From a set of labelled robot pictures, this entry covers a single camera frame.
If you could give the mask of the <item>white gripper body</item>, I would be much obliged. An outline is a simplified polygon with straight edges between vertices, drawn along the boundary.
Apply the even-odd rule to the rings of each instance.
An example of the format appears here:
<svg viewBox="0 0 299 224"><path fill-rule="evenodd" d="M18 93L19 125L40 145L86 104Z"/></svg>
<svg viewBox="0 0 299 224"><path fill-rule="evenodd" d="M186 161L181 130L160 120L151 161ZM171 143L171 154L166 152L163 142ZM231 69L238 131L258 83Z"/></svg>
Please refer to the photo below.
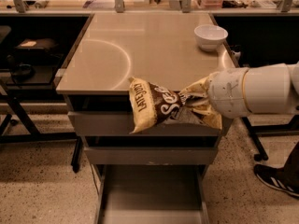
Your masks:
<svg viewBox="0 0 299 224"><path fill-rule="evenodd" d="M226 118L234 119L249 114L243 92L244 78L248 71L248 68L230 68L209 76L209 102Z"/></svg>

